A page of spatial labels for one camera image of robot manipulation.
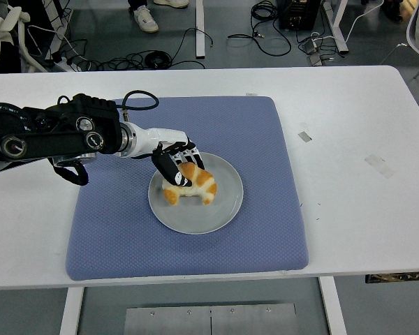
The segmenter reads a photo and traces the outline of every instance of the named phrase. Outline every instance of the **bread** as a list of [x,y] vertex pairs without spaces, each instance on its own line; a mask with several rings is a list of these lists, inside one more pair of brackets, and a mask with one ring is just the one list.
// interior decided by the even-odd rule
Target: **bread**
[[181,195],[185,197],[199,195],[202,197],[203,204],[210,204],[217,192],[217,185],[212,174],[200,169],[194,163],[180,163],[178,168],[188,180],[191,180],[193,185],[191,187],[174,186],[164,179],[163,194],[165,199],[171,205],[176,206],[179,204]]

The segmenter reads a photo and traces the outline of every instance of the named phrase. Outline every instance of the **white robotic wrist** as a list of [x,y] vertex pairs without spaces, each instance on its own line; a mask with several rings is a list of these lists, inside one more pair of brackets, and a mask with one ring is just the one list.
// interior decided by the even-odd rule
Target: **white robotic wrist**
[[116,155],[120,157],[137,157],[152,154],[159,144],[163,150],[172,145],[185,145],[188,137],[183,131],[172,129],[142,129],[131,122],[121,122],[123,142]]

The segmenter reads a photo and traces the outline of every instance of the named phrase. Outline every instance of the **white plate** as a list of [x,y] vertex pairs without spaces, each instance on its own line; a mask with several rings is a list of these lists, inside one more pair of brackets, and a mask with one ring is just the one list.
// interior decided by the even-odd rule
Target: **white plate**
[[235,168],[224,159],[200,153],[205,170],[214,176],[217,193],[211,204],[203,204],[202,198],[180,197],[179,204],[172,206],[163,196],[163,176],[155,172],[149,184],[149,204],[155,216],[176,232],[206,234],[222,228],[239,211],[244,197],[242,180]]

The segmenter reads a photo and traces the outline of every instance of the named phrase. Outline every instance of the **person's foot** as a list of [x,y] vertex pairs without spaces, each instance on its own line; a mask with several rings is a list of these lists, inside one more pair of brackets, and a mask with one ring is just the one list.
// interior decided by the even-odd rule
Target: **person's foot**
[[396,1],[385,1],[381,6],[382,11],[385,13],[386,17],[391,21],[396,23],[402,22],[403,18],[400,15],[400,3]]
[[186,8],[189,5],[189,0],[154,0],[157,5],[166,5],[174,8]]
[[146,6],[141,6],[133,11],[133,17],[141,30],[147,33],[156,33],[159,30],[159,26],[152,18],[150,10]]

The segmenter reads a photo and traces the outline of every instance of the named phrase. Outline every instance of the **white tape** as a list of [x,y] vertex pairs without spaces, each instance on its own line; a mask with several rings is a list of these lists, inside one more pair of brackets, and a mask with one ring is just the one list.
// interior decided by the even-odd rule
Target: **white tape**
[[303,131],[302,133],[299,133],[298,136],[300,136],[302,140],[305,142],[312,141],[312,138],[308,136],[305,131]]
[[385,178],[390,178],[396,173],[394,170],[391,170],[391,168],[382,158],[374,154],[370,154],[368,157],[366,157],[365,161],[374,169],[379,171]]

